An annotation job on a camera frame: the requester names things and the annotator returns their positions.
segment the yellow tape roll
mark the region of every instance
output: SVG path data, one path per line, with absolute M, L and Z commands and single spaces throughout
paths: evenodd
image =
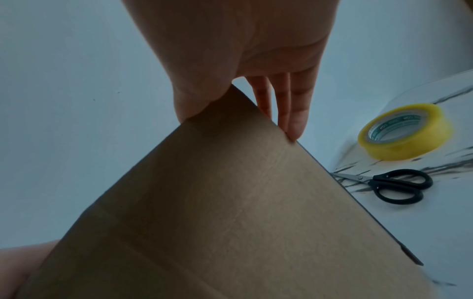
M 370 121 L 358 134 L 358 143 L 373 158 L 405 160 L 440 147 L 452 131 L 437 105 L 413 104 Z

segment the cardboard flap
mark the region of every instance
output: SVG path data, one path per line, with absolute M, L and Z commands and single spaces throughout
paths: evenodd
M 231 87 L 89 207 L 17 298 L 431 295 L 395 240 Z

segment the scissor handle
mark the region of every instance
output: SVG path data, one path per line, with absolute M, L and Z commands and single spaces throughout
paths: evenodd
M 413 182 L 408 182 L 402 179 L 393 179 L 392 177 L 396 176 L 401 176 L 401 175 L 410 175 L 412 177 L 420 176 L 425 179 L 424 182 L 422 183 L 413 183 Z M 378 182 L 385 182 L 385 183 L 393 183 L 397 185 L 402 185 L 405 187 L 411 187 L 411 188 L 416 188 L 419 190 L 424 190 L 427 188 L 430 188 L 433 184 L 434 181 L 432 178 L 426 174 L 425 172 L 422 172 L 420 170 L 415 170 L 415 169 L 397 169 L 393 170 L 387 173 L 383 174 L 378 174 L 373 176 L 373 181 L 378 181 Z
M 387 203 L 392 204 L 413 204 L 421 201 L 424 198 L 424 194 L 418 188 L 413 188 L 409 186 L 400 185 L 399 183 L 389 183 L 389 182 L 380 182 L 371 180 L 368 182 L 368 185 L 373 189 L 374 194 Z M 390 199 L 380 193 L 381 190 L 387 189 L 392 191 L 397 191 L 404 194 L 412 194 L 412 197 L 407 199 Z

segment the hand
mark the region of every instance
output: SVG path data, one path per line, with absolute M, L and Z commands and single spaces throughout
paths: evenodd
M 13 299 L 16 291 L 39 269 L 58 241 L 0 250 L 0 299 Z
M 167 71 L 180 121 L 245 76 L 292 140 L 307 124 L 338 0 L 123 0 Z

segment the white wall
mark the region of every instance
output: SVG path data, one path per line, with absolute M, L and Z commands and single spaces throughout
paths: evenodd
M 301 138 L 325 167 L 393 96 L 473 67 L 462 4 L 342 1 Z M 177 127 L 171 98 L 119 1 L 3 0 L 0 247 L 61 237 Z

